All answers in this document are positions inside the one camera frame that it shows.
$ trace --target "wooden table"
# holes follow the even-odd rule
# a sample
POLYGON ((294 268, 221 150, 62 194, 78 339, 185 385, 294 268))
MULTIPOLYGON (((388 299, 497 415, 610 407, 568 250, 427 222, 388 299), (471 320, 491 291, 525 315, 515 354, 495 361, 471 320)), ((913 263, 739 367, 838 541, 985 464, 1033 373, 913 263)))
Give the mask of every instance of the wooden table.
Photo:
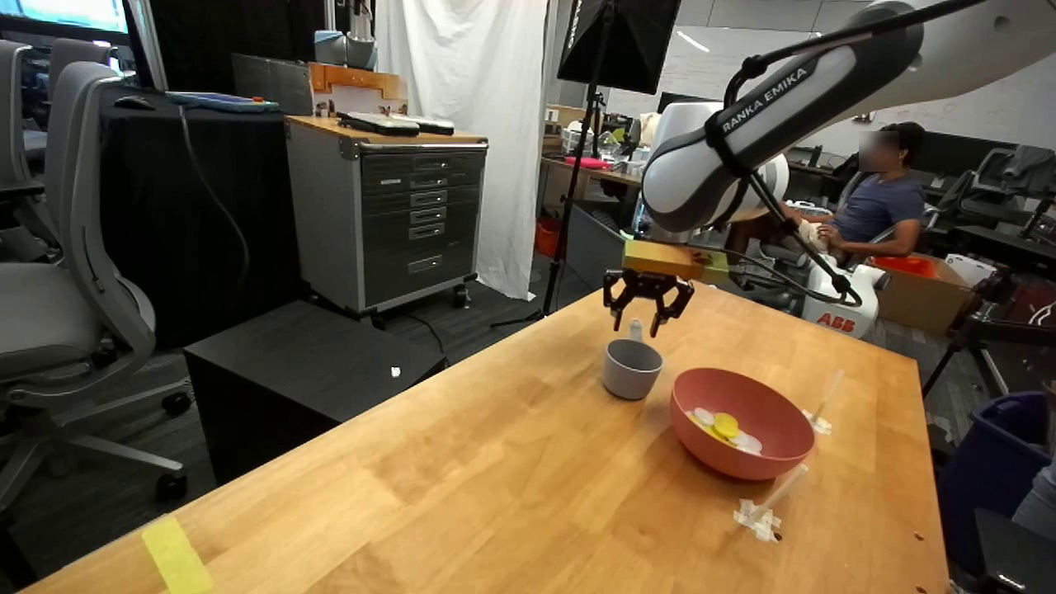
MULTIPOLYGON (((594 295, 174 518, 216 592, 946 592, 910 361, 699 287, 658 338, 649 398, 616 404, 599 385, 610 338, 594 295), (667 394, 685 367, 750 373, 800 407, 845 371, 780 546, 732 526, 769 485, 717 480, 677 447, 667 394)), ((161 578, 132 533, 38 592, 161 578)))
POLYGON ((625 174, 625 172, 614 172, 614 169, 580 169, 586 178, 599 178, 599 182, 610 182, 610 185, 625 185, 625 189, 636 189, 639 185, 639 178, 635 178, 635 174, 625 174))

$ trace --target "light stand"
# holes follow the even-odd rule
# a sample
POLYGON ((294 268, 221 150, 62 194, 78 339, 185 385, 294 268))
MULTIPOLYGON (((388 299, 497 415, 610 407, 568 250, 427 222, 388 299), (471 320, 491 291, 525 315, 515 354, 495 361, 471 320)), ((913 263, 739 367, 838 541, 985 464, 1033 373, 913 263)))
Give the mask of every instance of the light stand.
POLYGON ((555 291, 559 291, 559 275, 560 275, 560 263, 566 263, 566 244, 568 244, 568 225, 570 225, 570 203, 574 203, 574 189, 580 182, 580 166, 584 166, 584 152, 586 152, 586 133, 600 128, 599 126, 600 122, 599 78, 600 78, 600 66, 604 66, 607 35, 614 30, 614 18, 616 18, 614 0, 604 0, 604 8, 599 15, 600 35, 599 35, 594 62, 590 62, 586 112, 580 120, 580 138, 574 144, 568 191, 560 194, 559 247, 555 247, 555 259, 550 259, 550 268, 547 268, 547 291, 544 291, 541 310, 535 310, 535 315, 529 315, 522 320, 497 320, 491 328, 531 324, 531 320, 547 316, 550 307, 555 307, 555 291))

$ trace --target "gray cup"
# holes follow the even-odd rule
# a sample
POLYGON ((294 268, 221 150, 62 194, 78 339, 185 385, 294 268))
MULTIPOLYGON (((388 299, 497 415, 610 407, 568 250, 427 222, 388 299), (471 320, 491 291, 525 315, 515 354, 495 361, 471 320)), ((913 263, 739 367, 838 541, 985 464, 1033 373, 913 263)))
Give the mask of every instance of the gray cup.
POLYGON ((644 339, 614 339, 604 351, 600 385, 616 398, 649 397, 665 357, 644 339))

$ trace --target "metal cabinet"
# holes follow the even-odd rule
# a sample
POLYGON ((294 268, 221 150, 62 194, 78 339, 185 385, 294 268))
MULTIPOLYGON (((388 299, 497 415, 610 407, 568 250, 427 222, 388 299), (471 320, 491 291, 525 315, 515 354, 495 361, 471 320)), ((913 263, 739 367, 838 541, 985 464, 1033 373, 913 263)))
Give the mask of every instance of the metal cabinet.
POLYGON ((289 120, 286 150, 300 271, 325 299, 379 315, 471 276, 484 138, 289 120))

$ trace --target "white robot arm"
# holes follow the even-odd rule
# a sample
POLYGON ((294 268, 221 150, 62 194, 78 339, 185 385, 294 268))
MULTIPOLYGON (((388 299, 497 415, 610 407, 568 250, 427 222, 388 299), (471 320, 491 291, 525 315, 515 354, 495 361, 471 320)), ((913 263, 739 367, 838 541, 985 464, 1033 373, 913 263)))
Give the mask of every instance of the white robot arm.
MULTIPOLYGON (((1002 78, 1056 49, 1056 0, 946 0, 958 15, 823 48, 766 75, 712 112, 707 126, 667 128, 644 172, 644 207, 667 230, 709 229, 732 182, 803 134, 889 105, 946 98, 1002 78)), ((910 18, 913 2, 880 0, 850 26, 910 18)))

